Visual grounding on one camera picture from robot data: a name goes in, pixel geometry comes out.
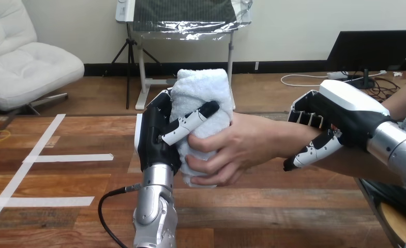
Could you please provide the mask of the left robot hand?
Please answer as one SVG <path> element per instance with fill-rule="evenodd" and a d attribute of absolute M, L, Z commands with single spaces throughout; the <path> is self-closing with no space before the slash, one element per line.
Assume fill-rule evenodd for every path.
<path fill-rule="evenodd" d="M 171 121 L 171 91 L 171 87 L 161 91 L 146 110 L 137 115 L 134 149 L 140 158 L 141 171 L 164 164 L 176 175 L 182 164 L 176 143 L 219 110 L 218 102 L 209 101 Z"/>

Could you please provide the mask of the person's hand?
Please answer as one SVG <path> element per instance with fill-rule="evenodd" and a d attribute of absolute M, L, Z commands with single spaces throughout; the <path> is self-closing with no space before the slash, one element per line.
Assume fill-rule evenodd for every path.
<path fill-rule="evenodd" d="M 274 158 L 289 158 L 318 135 L 315 128 L 260 116 L 235 113 L 231 125 L 208 138 L 188 137 L 189 146 L 200 152 L 215 152 L 208 160 L 187 155 L 189 167 L 202 176 L 197 185 L 228 186 L 249 168 Z"/>

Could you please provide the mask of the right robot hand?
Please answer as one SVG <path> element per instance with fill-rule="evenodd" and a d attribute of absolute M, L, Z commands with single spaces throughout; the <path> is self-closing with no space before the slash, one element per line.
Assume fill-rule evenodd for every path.
<path fill-rule="evenodd" d="M 292 103 L 288 121 L 319 128 L 322 133 L 284 161 L 286 172 L 309 166 L 343 146 L 366 150 L 377 127 L 392 119 L 388 109 L 363 91 L 324 80 L 319 90 L 311 90 Z"/>

